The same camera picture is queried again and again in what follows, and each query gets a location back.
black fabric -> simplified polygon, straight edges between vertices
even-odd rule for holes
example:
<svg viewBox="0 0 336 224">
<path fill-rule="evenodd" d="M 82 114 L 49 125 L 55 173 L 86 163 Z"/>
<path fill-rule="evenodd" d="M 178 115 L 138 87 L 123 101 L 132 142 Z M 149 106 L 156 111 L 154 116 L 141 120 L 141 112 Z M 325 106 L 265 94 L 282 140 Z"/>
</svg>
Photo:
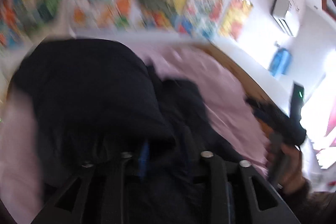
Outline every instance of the black fabric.
<svg viewBox="0 0 336 224">
<path fill-rule="evenodd" d="M 0 199 L 0 223 L 17 224 Z"/>
<path fill-rule="evenodd" d="M 209 125 L 195 84 L 161 81 L 118 42 L 42 43 L 13 84 L 33 99 L 38 155 L 45 183 L 53 187 L 86 162 L 137 154 L 148 142 L 142 186 L 128 189 L 133 223 L 200 223 L 203 186 L 189 174 L 200 152 L 242 160 Z"/>
</svg>

pink object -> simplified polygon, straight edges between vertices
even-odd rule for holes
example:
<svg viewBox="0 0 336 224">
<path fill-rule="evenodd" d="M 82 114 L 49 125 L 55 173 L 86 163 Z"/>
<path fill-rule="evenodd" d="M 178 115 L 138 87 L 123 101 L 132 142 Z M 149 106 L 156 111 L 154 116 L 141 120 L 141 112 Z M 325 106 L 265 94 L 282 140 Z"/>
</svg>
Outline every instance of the pink object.
<svg viewBox="0 0 336 224">
<path fill-rule="evenodd" d="M 195 82 L 213 128 L 266 173 L 267 138 L 244 102 L 240 82 L 206 53 L 191 47 L 130 47 L 160 78 Z M 0 128 L 0 198 L 18 224 L 29 224 L 42 208 L 42 179 L 35 149 L 36 122 L 31 100 L 14 91 L 6 102 Z"/>
<path fill-rule="evenodd" d="M 0 198 L 17 224 L 42 208 L 42 178 L 35 149 L 36 121 L 30 98 L 13 90 L 0 128 Z"/>
<path fill-rule="evenodd" d="M 266 175 L 268 139 L 245 103 L 245 92 L 231 72 L 213 57 L 193 47 L 130 48 L 145 62 L 153 63 L 161 79 L 182 77 L 197 84 L 208 110 L 211 126 L 234 149 Z"/>
<path fill-rule="evenodd" d="M 327 132 L 325 133 L 325 136 L 328 136 L 329 133 L 336 127 L 336 99 L 334 100 L 333 107 L 330 112 L 329 121 L 328 121 L 328 127 Z"/>
</svg>

air conditioner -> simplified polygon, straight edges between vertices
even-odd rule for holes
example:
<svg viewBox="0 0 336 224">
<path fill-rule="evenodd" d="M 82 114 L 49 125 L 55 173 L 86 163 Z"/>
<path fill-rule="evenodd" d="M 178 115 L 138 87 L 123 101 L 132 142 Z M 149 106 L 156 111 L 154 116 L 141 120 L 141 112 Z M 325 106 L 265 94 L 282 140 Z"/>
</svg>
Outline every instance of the air conditioner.
<svg viewBox="0 0 336 224">
<path fill-rule="evenodd" d="M 275 0 L 272 16 L 284 33 L 291 37 L 297 36 L 300 28 L 299 17 L 289 0 Z"/>
</svg>

hand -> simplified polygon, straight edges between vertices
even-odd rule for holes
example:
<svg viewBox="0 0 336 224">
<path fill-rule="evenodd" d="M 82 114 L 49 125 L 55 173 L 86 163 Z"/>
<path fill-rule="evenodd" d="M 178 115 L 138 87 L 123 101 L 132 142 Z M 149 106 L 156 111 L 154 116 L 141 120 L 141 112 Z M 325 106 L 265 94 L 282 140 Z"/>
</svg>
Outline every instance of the hand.
<svg viewBox="0 0 336 224">
<path fill-rule="evenodd" d="M 271 153 L 271 145 L 269 145 L 266 150 L 266 167 L 269 169 L 274 162 L 275 155 Z M 299 190 L 305 183 L 305 178 L 302 175 L 302 156 L 301 151 L 296 147 L 291 147 L 284 143 L 281 145 L 281 150 L 285 155 L 290 157 L 290 165 L 285 171 L 280 185 L 283 187 L 283 193 L 290 195 Z"/>
</svg>

sleeve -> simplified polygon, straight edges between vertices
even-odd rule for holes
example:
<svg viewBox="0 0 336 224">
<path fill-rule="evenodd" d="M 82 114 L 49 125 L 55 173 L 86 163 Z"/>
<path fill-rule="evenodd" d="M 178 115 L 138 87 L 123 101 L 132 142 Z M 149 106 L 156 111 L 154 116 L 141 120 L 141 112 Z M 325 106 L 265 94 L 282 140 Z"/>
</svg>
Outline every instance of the sleeve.
<svg viewBox="0 0 336 224">
<path fill-rule="evenodd" d="M 13 90 L 0 127 L 0 199 L 18 224 L 42 208 L 42 178 L 35 150 L 36 122 L 29 97 Z"/>
<path fill-rule="evenodd" d="M 329 224 L 331 215 L 336 217 L 335 193 L 313 192 L 310 193 L 310 183 L 306 180 L 303 187 L 290 195 L 280 192 L 301 224 Z"/>
</svg>

